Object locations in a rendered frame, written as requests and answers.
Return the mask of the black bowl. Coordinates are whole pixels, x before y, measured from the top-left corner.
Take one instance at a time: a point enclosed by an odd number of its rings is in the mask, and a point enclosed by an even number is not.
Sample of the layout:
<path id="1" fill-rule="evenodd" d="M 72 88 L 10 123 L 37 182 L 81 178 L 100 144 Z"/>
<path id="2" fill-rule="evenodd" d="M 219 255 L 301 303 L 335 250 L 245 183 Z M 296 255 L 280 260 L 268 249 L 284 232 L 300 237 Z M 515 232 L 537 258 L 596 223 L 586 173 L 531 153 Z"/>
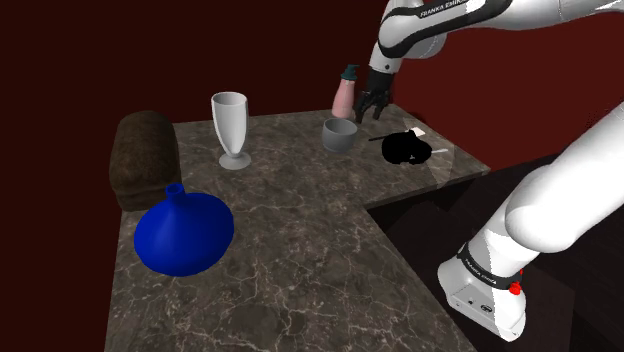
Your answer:
<path id="1" fill-rule="evenodd" d="M 432 151 L 432 147 L 412 130 L 392 133 L 381 144 L 382 156 L 391 164 L 422 164 L 431 157 Z"/>

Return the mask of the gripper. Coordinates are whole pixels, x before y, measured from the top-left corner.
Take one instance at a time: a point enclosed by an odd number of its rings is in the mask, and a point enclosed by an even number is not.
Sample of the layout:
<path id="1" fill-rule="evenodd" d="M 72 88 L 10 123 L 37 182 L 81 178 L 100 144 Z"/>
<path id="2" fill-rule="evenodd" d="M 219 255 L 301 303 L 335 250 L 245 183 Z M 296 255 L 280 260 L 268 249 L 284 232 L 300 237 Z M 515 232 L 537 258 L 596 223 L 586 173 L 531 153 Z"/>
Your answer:
<path id="1" fill-rule="evenodd" d="M 369 70 L 365 91 L 362 91 L 354 104 L 355 122 L 362 123 L 366 110 L 375 105 L 372 118 L 378 120 L 383 109 L 388 105 L 394 81 L 392 73 Z"/>

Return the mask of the tall grey footed glass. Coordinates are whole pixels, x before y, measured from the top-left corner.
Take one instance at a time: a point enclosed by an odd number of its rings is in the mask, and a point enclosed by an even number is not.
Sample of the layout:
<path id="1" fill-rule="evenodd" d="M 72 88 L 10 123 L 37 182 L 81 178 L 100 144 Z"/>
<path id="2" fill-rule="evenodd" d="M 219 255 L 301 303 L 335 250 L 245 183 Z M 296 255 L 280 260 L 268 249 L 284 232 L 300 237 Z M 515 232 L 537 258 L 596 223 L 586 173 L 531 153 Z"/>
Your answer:
<path id="1" fill-rule="evenodd" d="M 243 151 L 247 134 L 248 99 L 238 92 L 219 92 L 211 97 L 215 132 L 224 150 L 219 164 L 227 170 L 241 170 L 251 163 Z"/>

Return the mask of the blue squat vase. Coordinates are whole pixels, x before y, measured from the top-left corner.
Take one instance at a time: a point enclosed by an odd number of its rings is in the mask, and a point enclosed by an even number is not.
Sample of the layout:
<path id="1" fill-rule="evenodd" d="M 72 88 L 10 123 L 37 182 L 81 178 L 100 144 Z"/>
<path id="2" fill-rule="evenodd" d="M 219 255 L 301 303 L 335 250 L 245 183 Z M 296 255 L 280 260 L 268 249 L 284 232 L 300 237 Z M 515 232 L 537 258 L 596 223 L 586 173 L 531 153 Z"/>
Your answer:
<path id="1" fill-rule="evenodd" d="M 205 193 L 188 193 L 181 183 L 165 188 L 166 198 L 138 222 L 134 249 L 149 269 L 175 277 L 192 276 L 216 264 L 235 232 L 230 208 Z"/>

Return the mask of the dark brown bread loaf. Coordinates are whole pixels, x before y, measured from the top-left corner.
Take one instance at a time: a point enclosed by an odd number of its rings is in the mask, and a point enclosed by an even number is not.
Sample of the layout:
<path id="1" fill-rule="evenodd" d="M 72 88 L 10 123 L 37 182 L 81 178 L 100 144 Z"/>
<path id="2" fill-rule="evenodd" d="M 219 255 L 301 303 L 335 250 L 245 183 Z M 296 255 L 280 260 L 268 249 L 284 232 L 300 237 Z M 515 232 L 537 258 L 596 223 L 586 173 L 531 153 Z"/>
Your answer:
<path id="1" fill-rule="evenodd" d="M 166 198 L 168 185 L 182 181 L 176 133 L 165 115 L 139 111 L 119 122 L 109 180 L 126 212 L 151 208 Z"/>

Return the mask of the grey cup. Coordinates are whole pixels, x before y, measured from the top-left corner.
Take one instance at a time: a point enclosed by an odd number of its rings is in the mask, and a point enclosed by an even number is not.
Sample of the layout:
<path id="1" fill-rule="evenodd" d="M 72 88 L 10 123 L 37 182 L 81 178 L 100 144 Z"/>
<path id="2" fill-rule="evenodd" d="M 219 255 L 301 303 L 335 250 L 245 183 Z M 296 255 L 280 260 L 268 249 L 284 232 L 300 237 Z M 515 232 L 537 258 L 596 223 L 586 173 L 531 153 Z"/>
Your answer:
<path id="1" fill-rule="evenodd" d="M 334 153 L 346 153 L 354 145 L 358 127 L 355 123 L 343 118 L 330 118 L 324 121 L 322 144 Z"/>

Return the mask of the pink bottle with teal pump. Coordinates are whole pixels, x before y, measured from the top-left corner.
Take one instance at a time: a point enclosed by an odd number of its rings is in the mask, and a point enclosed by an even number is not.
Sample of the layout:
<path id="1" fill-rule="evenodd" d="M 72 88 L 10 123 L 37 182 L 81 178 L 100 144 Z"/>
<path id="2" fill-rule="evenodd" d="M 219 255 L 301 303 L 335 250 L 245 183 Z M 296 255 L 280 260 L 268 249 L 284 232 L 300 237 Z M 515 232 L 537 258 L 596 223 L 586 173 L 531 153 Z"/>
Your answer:
<path id="1" fill-rule="evenodd" d="M 348 64 L 340 75 L 340 83 L 334 96 L 332 115 L 336 118 L 349 118 L 351 116 L 355 95 L 355 82 L 357 80 L 357 64 Z"/>

